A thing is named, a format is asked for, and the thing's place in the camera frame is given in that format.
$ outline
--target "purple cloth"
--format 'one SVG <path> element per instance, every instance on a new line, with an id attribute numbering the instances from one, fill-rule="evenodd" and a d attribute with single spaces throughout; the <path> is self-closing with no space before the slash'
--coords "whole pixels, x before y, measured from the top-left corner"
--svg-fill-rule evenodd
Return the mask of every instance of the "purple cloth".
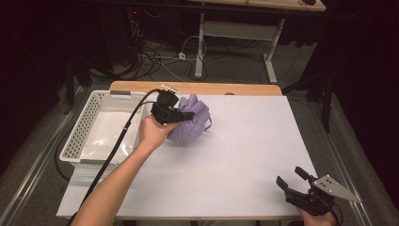
<path id="1" fill-rule="evenodd" d="M 170 131 L 168 139 L 179 144 L 189 143 L 209 128 L 205 127 L 205 123 L 211 117 L 209 107 L 203 101 L 199 101 L 196 94 L 191 94 L 188 100 L 182 97 L 178 109 L 181 112 L 194 112 L 195 115 L 192 121 L 181 121 L 176 129 Z"/>

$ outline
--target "dark floor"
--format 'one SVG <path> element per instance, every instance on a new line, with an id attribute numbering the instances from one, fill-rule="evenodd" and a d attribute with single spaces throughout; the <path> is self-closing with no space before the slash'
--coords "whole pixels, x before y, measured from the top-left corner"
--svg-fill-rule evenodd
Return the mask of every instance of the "dark floor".
<path id="1" fill-rule="evenodd" d="M 250 48 L 237 48 L 237 44 L 248 46 L 248 42 L 228 45 L 231 49 L 225 56 L 226 52 L 220 48 L 209 46 L 204 60 L 207 74 L 202 82 L 268 84 L 262 59 L 267 44 L 260 42 Z M 313 49 L 314 46 L 297 48 L 294 43 L 278 46 L 273 66 L 281 88 L 299 79 Z M 159 52 L 163 57 L 170 56 L 168 50 Z M 159 67 L 151 77 L 141 80 L 193 82 L 189 64 L 165 61 L 165 65 Z M 91 87 L 80 87 L 75 82 L 75 104 L 69 115 L 64 115 L 65 87 L 60 89 L 61 101 L 37 124 L 16 153 L 0 179 L 1 225 L 65 225 L 66 219 L 57 218 L 56 210 L 68 182 L 57 171 L 55 162 L 66 177 L 71 176 L 73 167 L 60 162 L 57 153 L 90 92 L 109 88 L 110 80 L 101 75 L 93 75 L 93 81 Z M 399 214 L 364 156 L 337 99 L 333 97 L 331 132 L 326 133 L 320 123 L 321 104 L 307 102 L 305 94 L 306 91 L 293 91 L 287 96 L 317 173 L 330 174 L 362 199 L 362 204 L 337 201 L 343 209 L 343 225 L 399 225 Z M 262 221 L 262 225 L 278 224 Z"/>

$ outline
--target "basket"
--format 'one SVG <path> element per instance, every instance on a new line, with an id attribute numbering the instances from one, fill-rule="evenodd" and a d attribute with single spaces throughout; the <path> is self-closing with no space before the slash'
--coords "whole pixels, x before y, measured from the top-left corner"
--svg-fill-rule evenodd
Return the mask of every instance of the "basket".
<path id="1" fill-rule="evenodd" d="M 99 169 L 144 95 L 130 91 L 93 91 L 59 159 L 70 162 L 76 168 Z M 136 147 L 139 141 L 139 125 L 146 112 L 146 106 L 143 105 L 133 116 L 131 125 L 108 166 L 110 169 L 120 164 Z"/>

